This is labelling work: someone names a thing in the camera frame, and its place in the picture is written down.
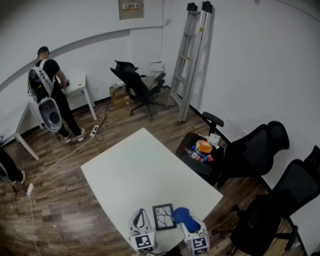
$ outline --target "aluminum ladder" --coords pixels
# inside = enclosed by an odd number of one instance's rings
[[[198,11],[198,7],[193,2],[187,5],[184,30],[167,102],[167,106],[173,106],[174,101],[178,104],[178,124],[185,123],[187,118],[204,46],[203,35],[210,27],[213,9],[209,1],[202,2],[201,11]],[[187,77],[184,78],[183,73],[187,61],[190,63],[185,72]],[[178,95],[180,83],[184,85],[182,99]]]

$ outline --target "black t-shirt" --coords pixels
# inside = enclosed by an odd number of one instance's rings
[[[39,67],[40,66],[40,63],[41,63],[42,60],[39,60],[35,66],[36,67]],[[57,77],[56,77],[56,73],[60,70],[60,67],[58,65],[58,63],[54,60],[54,59],[48,59],[44,65],[43,65],[43,70],[44,72],[46,72],[46,74],[49,76],[49,78],[51,79],[51,81],[54,80],[54,77],[55,77],[55,82],[54,82],[54,88],[57,88],[59,89],[60,88],[60,85],[59,85],[59,82],[57,80]]]

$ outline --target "blue glove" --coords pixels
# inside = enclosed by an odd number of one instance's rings
[[[189,214],[189,209],[179,207],[172,212],[175,223],[183,223],[190,233],[195,233],[200,229],[200,225]]]

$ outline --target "desk leg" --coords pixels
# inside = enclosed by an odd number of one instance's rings
[[[40,127],[40,129],[42,130],[44,127],[41,123],[41,120],[38,116],[38,114],[36,113],[34,107],[32,105],[29,104],[29,109],[31,111],[31,114],[33,115],[33,118],[35,119],[35,121],[37,122],[38,126]]]
[[[26,150],[36,159],[39,160],[39,156],[29,147],[29,145],[25,142],[25,140],[21,137],[19,133],[15,134],[15,138],[25,147]]]
[[[85,95],[85,98],[86,98],[86,102],[88,102],[88,105],[89,105],[91,114],[93,116],[93,119],[95,121],[97,121],[97,116],[96,116],[95,110],[94,110],[94,108],[92,106],[92,103],[91,103],[91,100],[90,100],[90,97],[89,97],[89,93],[88,93],[88,90],[87,90],[86,87],[83,89],[83,92],[84,92],[84,95]]]

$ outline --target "plug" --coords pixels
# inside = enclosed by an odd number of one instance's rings
[[[34,187],[35,187],[35,186],[34,186],[32,183],[29,184],[29,187],[28,187],[28,189],[27,189],[27,191],[26,191],[26,195],[27,195],[28,197],[31,196],[31,193],[32,193],[32,191],[34,190]]]

